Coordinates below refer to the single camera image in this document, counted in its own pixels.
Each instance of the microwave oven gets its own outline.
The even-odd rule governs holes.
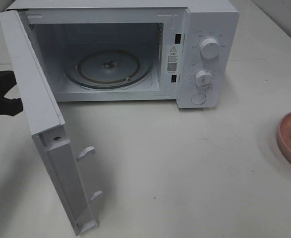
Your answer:
[[[0,13],[30,131],[76,235],[94,227],[57,101],[214,107],[239,13],[228,0],[16,0]]]

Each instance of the round button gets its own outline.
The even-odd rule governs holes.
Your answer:
[[[206,95],[204,93],[197,93],[191,97],[191,102],[196,105],[204,104],[206,101]]]
[[[202,87],[212,81],[213,77],[211,72],[207,70],[201,70],[195,75],[195,83],[197,87]]]
[[[200,53],[206,59],[213,59],[219,55],[220,44],[215,38],[207,38],[200,43]]]

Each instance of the sticker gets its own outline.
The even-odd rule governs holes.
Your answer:
[[[166,73],[177,74],[180,71],[182,47],[182,44],[166,45]]]

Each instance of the countertop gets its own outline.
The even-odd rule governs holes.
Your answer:
[[[254,3],[240,20],[216,108],[174,101],[59,103],[85,185],[105,193],[83,238],[291,238],[291,38]],[[10,69],[0,27],[0,69]],[[14,87],[8,97],[18,97]],[[0,238],[74,238],[24,113],[0,116]]]

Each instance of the timer knob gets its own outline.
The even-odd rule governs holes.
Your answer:
[[[200,43],[200,53],[206,59],[219,55],[220,43],[216,38],[207,38]]]
[[[195,84],[197,87],[202,87],[206,84],[209,84],[212,81],[213,77],[211,72],[207,70],[201,70],[195,75]]]

